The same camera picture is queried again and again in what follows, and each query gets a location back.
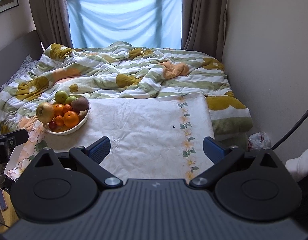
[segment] black cable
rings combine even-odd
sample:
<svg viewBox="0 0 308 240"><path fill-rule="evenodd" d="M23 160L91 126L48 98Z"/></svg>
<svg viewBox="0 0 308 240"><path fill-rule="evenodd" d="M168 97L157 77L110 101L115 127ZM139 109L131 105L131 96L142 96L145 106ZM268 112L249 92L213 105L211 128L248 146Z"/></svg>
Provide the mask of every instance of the black cable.
<svg viewBox="0 0 308 240"><path fill-rule="evenodd" d="M305 114L299 119L299 121L286 133L271 149L275 150L279 145L281 145L295 130L302 124L302 122L308 117L308 110Z"/></svg>
<svg viewBox="0 0 308 240"><path fill-rule="evenodd" d="M10 228L9 226L7 226L6 224L4 224L4 223L2 223L2 222L0 222L0 225L5 226L5 227L7 227L7 228Z"/></svg>

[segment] white bowl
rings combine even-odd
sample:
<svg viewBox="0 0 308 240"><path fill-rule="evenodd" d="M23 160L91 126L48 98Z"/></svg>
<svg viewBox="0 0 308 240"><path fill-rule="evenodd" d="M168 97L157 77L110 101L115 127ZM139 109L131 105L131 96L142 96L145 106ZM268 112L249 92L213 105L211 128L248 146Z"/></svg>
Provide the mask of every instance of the white bowl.
<svg viewBox="0 0 308 240"><path fill-rule="evenodd" d="M68 129L68 130L66 130L66 131L64 131L64 132L53 132L53 131L50 130L49 124L48 124L48 123L44 123L44 124L43 124L43 127L44 127L44 129L45 129L48 133L55 134L55 135L67 135L67 134L73 133L73 132L75 132L76 130L78 130L79 128L81 128L81 127L84 125L84 123L86 122L87 117L88 117L88 115L89 115L89 113L90 113L90 110L91 110L91 103L90 103L90 100L89 100L87 97L85 97L85 96L83 96L83 95L80 95L80 94L69 94L68 96L69 96L69 97L70 97L70 96L76 96L77 98L86 98L86 99L88 100L88 110L87 110L87 113L86 113L85 117L78 123L78 125L76 125L75 127L71 128L71 129Z"/></svg>

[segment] metal screw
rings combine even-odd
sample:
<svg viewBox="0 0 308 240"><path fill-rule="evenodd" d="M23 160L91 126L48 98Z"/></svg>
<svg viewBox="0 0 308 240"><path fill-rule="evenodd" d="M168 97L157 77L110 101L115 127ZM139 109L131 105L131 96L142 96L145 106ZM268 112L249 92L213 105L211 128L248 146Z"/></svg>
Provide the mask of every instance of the metal screw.
<svg viewBox="0 0 308 240"><path fill-rule="evenodd" d="M202 177L196 177L194 179L192 179L192 183L196 186L203 186L205 184L207 184L208 180Z"/></svg>
<svg viewBox="0 0 308 240"><path fill-rule="evenodd" d="M105 179L105 184L109 186L116 186L121 183L121 180L115 177L109 177Z"/></svg>

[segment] bed headboard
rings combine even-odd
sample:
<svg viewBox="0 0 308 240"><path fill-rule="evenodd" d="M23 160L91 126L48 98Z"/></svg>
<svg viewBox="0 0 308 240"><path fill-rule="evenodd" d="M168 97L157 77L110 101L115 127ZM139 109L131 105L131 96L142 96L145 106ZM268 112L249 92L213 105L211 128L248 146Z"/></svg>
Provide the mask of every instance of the bed headboard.
<svg viewBox="0 0 308 240"><path fill-rule="evenodd" d="M20 68L30 54L33 60L40 59L43 53L41 40L36 31L18 38L0 51L0 87Z"/></svg>

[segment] light blue sheet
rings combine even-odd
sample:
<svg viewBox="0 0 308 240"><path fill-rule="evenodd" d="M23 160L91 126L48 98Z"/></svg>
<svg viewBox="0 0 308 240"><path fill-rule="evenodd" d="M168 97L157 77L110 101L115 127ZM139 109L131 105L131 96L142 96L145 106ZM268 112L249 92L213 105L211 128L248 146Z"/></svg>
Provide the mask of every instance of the light blue sheet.
<svg viewBox="0 0 308 240"><path fill-rule="evenodd" d="M67 0L75 48L181 46L182 0Z"/></svg>

